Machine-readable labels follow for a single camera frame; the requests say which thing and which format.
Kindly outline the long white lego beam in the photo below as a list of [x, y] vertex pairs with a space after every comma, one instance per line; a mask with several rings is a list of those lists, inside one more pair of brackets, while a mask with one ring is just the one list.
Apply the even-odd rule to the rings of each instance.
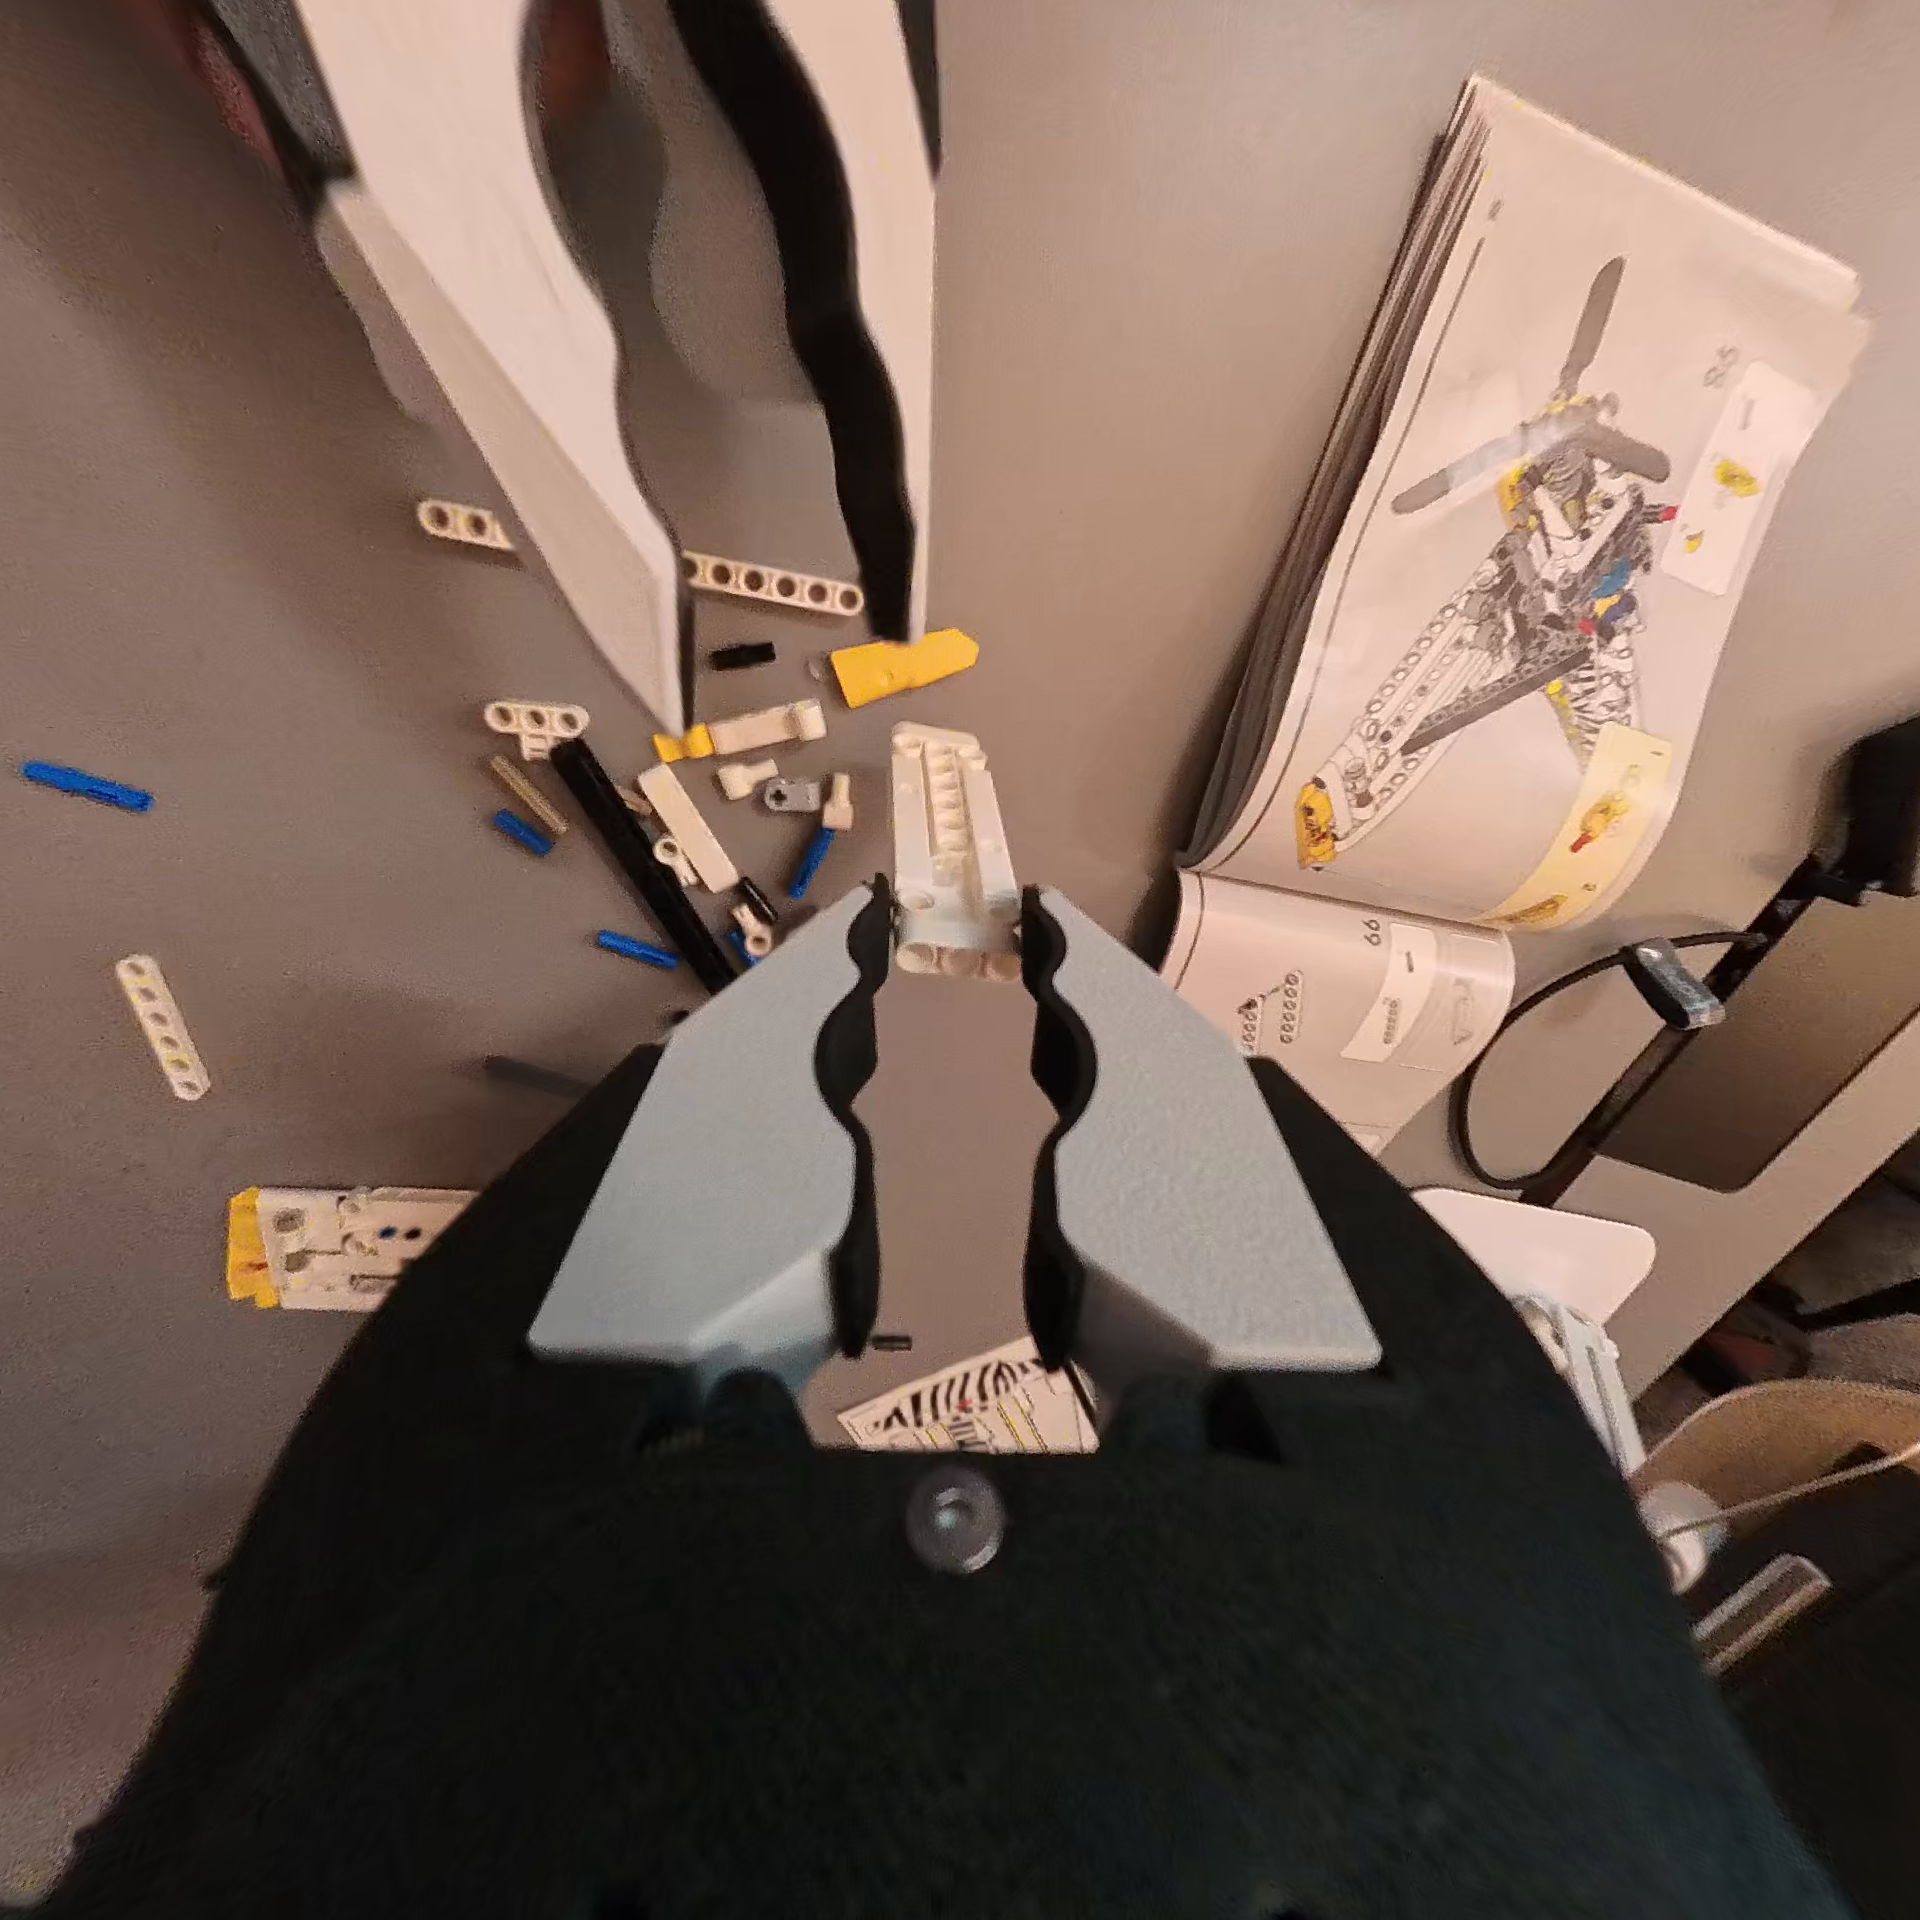
[[[422, 497], [417, 522], [425, 534], [444, 543], [460, 543], [500, 557], [516, 557], [519, 549], [506, 522], [492, 510], [444, 497]], [[804, 611], [819, 618], [856, 618], [867, 607], [867, 594], [854, 583], [769, 567], [754, 559], [716, 557], [686, 549], [679, 553], [682, 573], [691, 589]]]

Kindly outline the thick white lego beam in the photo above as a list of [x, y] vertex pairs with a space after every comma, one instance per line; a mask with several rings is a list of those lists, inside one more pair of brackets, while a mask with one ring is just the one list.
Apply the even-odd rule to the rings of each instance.
[[705, 877], [705, 890], [718, 895], [732, 892], [742, 870], [710, 828], [706, 817], [699, 811], [674, 765], [662, 762], [642, 770], [638, 775], [638, 791], [646, 796], [663, 835], [672, 835], [697, 866]]

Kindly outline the black flat slab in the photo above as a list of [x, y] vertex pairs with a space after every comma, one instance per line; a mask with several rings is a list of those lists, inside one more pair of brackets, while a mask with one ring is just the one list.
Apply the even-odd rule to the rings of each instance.
[[1838, 822], [1706, 977], [1714, 1025], [1667, 1026], [1521, 1188], [1616, 1162], [1713, 1194], [1751, 1187], [1919, 1006], [1919, 721], [1844, 756]]

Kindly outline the white lego panel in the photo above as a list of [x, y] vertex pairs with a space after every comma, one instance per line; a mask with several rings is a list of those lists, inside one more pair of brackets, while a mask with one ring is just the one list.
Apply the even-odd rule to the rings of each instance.
[[898, 967], [1019, 981], [1023, 885], [974, 733], [894, 724], [892, 822]]

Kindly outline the long black lego beam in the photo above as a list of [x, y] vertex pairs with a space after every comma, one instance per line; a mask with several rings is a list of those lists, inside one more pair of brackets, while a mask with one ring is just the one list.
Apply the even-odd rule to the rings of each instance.
[[648, 917], [659, 926], [696, 981], [710, 994], [721, 994], [736, 979], [736, 962], [729, 949], [705, 923], [678, 873], [656, 857], [654, 842], [604, 764], [583, 739], [560, 741], [552, 750], [550, 762], [607, 852], [625, 873]]

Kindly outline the striped sticker sheet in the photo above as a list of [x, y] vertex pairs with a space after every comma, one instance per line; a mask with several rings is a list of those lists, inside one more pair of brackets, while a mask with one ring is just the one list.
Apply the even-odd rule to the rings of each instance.
[[1094, 1386], [1049, 1371], [1033, 1334], [955, 1359], [836, 1413], [854, 1450], [983, 1457], [1094, 1454]]

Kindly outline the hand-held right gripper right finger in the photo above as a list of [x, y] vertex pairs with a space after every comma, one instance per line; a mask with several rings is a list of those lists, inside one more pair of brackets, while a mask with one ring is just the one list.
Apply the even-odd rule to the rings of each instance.
[[1383, 1345], [1250, 1066], [1051, 886], [1023, 899], [1051, 1111], [1024, 1319], [1104, 1409], [1145, 1379], [1360, 1375]]

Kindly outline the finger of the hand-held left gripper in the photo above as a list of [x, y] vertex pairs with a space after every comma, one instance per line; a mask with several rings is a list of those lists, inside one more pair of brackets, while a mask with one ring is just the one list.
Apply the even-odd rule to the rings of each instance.
[[620, 420], [617, 335], [553, 198], [537, 7], [298, 5], [353, 166], [323, 229], [489, 468], [519, 553], [665, 731], [692, 718], [682, 547]]
[[759, 185], [870, 631], [927, 621], [943, 79], [922, 3], [672, 3]]

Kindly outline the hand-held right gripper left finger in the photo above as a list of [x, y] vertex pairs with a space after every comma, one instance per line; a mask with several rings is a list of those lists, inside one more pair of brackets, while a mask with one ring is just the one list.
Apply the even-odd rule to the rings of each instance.
[[804, 1387], [881, 1309], [875, 999], [894, 895], [859, 883], [663, 1047], [531, 1325], [552, 1359]]

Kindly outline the black screen with tan rim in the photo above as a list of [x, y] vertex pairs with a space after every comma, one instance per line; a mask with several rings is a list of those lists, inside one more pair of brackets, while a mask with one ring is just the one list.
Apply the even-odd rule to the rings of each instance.
[[1916, 1598], [1916, 1437], [1916, 1393], [1799, 1379], [1721, 1397], [1646, 1454], [1639, 1517], [1713, 1677]]

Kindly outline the open instruction booklet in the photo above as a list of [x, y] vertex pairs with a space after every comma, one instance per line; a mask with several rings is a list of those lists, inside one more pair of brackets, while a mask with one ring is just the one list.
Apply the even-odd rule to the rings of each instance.
[[1860, 276], [1456, 95], [1178, 854], [1167, 982], [1382, 1151], [1659, 846]]

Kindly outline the lego helicopter model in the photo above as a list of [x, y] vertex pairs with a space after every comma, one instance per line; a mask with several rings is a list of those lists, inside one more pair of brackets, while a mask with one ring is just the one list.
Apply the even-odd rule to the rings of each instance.
[[227, 1204], [224, 1295], [256, 1309], [374, 1311], [475, 1201], [419, 1183], [250, 1187]]

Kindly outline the white adjustable stand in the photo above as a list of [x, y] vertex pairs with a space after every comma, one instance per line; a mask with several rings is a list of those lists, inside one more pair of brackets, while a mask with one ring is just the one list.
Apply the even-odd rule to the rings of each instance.
[[1684, 1479], [1639, 1482], [1649, 1450], [1625, 1393], [1611, 1314], [1649, 1277], [1655, 1238], [1623, 1221], [1448, 1187], [1411, 1198], [1506, 1295], [1543, 1346], [1596, 1433], [1665, 1558], [1668, 1586], [1689, 1594], [1728, 1540], [1724, 1507]]

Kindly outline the yellow wedge lego panel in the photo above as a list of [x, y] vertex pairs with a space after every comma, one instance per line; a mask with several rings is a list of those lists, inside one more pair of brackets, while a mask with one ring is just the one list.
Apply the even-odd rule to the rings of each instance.
[[916, 641], [867, 641], [827, 654], [831, 678], [854, 710], [932, 689], [976, 663], [976, 641], [959, 628], [927, 631]]

